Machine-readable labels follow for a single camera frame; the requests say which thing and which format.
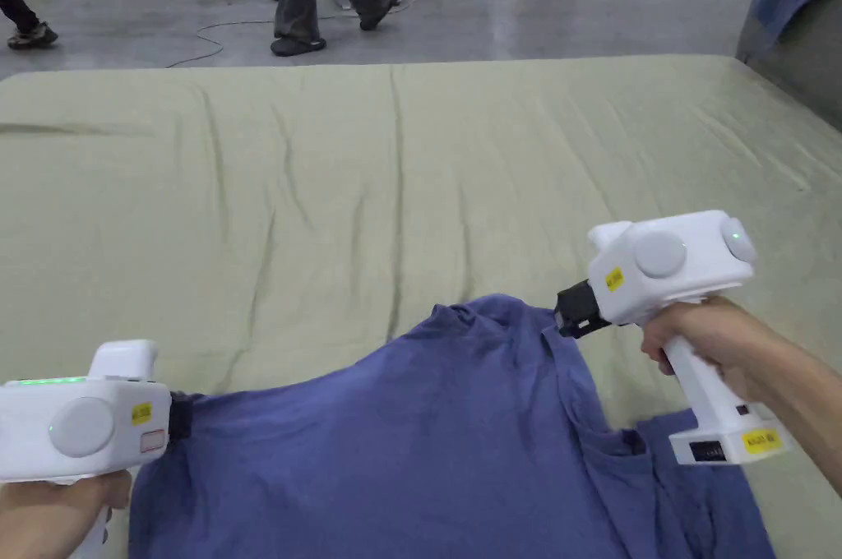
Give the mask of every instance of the green led light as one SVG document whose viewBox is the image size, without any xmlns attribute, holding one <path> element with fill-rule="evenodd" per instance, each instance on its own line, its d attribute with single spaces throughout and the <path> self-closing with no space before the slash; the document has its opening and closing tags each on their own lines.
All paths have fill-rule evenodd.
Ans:
<svg viewBox="0 0 842 559">
<path fill-rule="evenodd" d="M 55 379 L 24 379 L 18 383 L 22 386 L 38 386 L 40 384 L 75 384 L 84 380 L 84 377 L 56 377 Z"/>
</svg>

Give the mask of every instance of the sneaker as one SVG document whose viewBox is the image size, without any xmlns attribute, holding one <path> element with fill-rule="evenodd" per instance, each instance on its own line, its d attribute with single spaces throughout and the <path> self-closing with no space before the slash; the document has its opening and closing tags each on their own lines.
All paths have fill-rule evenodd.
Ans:
<svg viewBox="0 0 842 559">
<path fill-rule="evenodd" d="M 271 47 L 272 53 L 279 58 L 291 58 L 295 55 L 315 53 L 321 51 L 327 45 L 327 42 L 321 37 L 317 39 L 295 39 L 283 35 L 277 37 L 278 39 L 272 42 Z"/>
<path fill-rule="evenodd" d="M 15 34 L 8 38 L 8 47 L 12 51 L 28 51 L 30 48 L 46 48 L 57 39 L 58 35 L 46 22 L 39 22 L 29 33 L 15 31 Z"/>
<path fill-rule="evenodd" d="M 375 30 L 377 25 L 380 24 L 380 21 L 389 14 L 391 8 L 396 7 L 398 4 L 400 4 L 400 0 L 389 0 L 389 2 L 383 5 L 380 11 L 360 15 L 359 28 L 362 30 Z"/>
</svg>

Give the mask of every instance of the blue t-shirt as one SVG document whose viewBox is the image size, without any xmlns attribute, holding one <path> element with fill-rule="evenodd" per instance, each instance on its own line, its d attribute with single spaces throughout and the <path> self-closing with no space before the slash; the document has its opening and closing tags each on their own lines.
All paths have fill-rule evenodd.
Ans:
<svg viewBox="0 0 842 559">
<path fill-rule="evenodd" d="M 694 422 L 610 431 L 552 312 L 439 306 L 343 371 L 197 396 L 136 481 L 129 556 L 773 557 L 739 468 L 675 463 Z"/>
</svg>

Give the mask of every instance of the mattress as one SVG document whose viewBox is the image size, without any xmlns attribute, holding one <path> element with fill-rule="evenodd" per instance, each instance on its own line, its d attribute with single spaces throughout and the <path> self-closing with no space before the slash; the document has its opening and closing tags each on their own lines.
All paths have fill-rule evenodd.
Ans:
<svg viewBox="0 0 842 559">
<path fill-rule="evenodd" d="M 174 389 L 304 381 L 435 303 L 552 307 L 594 224 L 711 207 L 759 248 L 734 299 L 842 370 L 842 136 L 729 58 L 19 75 L 0 180 L 7 379 L 151 338 Z M 639 341 L 581 342 L 616 426 L 687 405 Z M 779 557 L 838 554 L 805 454 L 746 471 Z"/>
</svg>

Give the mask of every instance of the yellow label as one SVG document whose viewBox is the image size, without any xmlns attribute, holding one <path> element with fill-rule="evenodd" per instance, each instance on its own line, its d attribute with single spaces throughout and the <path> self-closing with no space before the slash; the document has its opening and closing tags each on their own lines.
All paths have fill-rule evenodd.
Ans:
<svg viewBox="0 0 842 559">
<path fill-rule="evenodd" d="M 138 404 L 132 409 L 132 425 L 148 423 L 152 420 L 152 404 Z"/>
<path fill-rule="evenodd" d="M 767 451 L 779 450 L 784 444 L 774 429 L 756 429 L 743 434 L 745 451 L 751 455 L 765 454 Z"/>
<path fill-rule="evenodd" d="M 608 291 L 614 291 L 623 284 L 623 272 L 620 268 L 611 270 L 611 273 L 605 277 L 605 284 L 608 286 Z"/>
</svg>

